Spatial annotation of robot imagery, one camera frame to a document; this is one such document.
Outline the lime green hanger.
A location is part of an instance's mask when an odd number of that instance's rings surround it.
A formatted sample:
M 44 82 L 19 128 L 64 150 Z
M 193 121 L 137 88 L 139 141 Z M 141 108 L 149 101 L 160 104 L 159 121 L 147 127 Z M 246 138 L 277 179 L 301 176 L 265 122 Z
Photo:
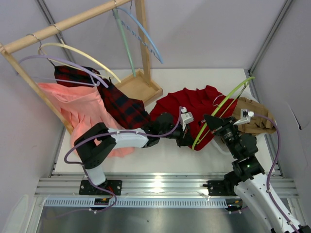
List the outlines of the lime green hanger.
M 245 80 L 243 80 L 240 84 L 238 84 L 215 108 L 215 110 L 212 112 L 212 116 L 215 116 L 217 114 L 217 112 L 221 109 L 221 107 L 228 101 L 229 98 L 231 98 L 231 96 L 236 93 L 242 86 L 243 89 L 240 92 L 240 94 L 243 93 L 243 91 L 245 90 L 245 88 L 248 87 L 249 83 L 251 80 L 255 79 L 254 76 L 248 77 Z M 197 134 L 194 143 L 192 144 L 191 150 L 194 150 L 196 145 L 198 145 L 202 139 L 204 139 L 204 137 L 208 134 L 206 133 L 204 136 L 202 136 L 202 134 L 204 133 L 205 129 L 207 127 L 207 124 L 204 123 L 204 125 L 202 126 L 201 130 L 199 131 L 199 133 Z

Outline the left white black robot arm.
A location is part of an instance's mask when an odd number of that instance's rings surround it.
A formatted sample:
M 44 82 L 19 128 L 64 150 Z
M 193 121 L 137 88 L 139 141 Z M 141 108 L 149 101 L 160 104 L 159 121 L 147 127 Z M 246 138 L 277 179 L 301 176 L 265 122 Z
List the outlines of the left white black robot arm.
M 134 130 L 117 130 L 98 123 L 74 142 L 74 149 L 90 182 L 99 186 L 106 182 L 102 163 L 111 152 L 153 147 L 161 138 L 175 140 L 179 147 L 191 146 L 194 139 L 189 124 L 193 121 L 191 112 L 182 112 L 176 123 L 170 113 L 162 113 L 155 121 Z

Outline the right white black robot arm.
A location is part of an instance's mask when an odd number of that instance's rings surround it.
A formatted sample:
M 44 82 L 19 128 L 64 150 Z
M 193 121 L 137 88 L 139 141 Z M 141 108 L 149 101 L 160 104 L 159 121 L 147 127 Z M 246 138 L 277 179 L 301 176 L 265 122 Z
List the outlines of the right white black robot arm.
M 239 120 L 232 116 L 204 116 L 211 133 L 224 141 L 234 158 L 232 172 L 222 181 L 207 182 L 205 187 L 211 196 L 216 191 L 225 196 L 237 195 L 268 233 L 309 233 L 310 226 L 302 225 L 290 213 L 271 186 L 271 172 L 266 173 L 255 156 L 258 152 L 256 137 L 238 130 L 239 125 L 248 123 L 255 116 L 256 113 L 245 109 Z

